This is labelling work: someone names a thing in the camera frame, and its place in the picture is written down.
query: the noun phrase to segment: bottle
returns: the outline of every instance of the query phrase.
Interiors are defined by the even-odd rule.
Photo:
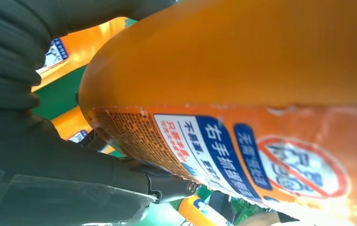
[[[196,195],[183,199],[178,212],[194,226],[233,226]]]
[[[65,74],[89,63],[94,54],[115,34],[124,29],[125,17],[119,17],[99,26],[71,33],[51,42],[45,65],[37,70],[42,80],[36,91]]]
[[[357,225],[357,1],[189,0],[111,39],[79,104],[125,154]]]

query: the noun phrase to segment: blue label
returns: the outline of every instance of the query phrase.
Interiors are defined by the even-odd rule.
[[[220,173],[239,194],[261,200],[246,177],[223,123],[209,116],[196,116],[202,137]]]
[[[258,187],[273,190],[260,160],[252,128],[245,124],[237,124],[234,126],[234,132],[241,155],[253,182]]]
[[[85,130],[81,130],[80,133],[83,135],[83,137],[88,135],[87,131],[85,131]]]
[[[66,51],[66,49],[65,49],[65,47],[64,47],[64,45],[63,45],[61,39],[60,39],[60,38],[57,38],[57,39],[54,39],[52,42],[53,42],[53,43],[51,43],[51,45],[52,45],[52,44],[55,44],[55,46],[57,47],[59,53],[60,53],[61,56],[62,56],[62,59],[63,59],[63,60],[66,60],[67,57],[68,57],[68,56],[67,56],[67,51]]]

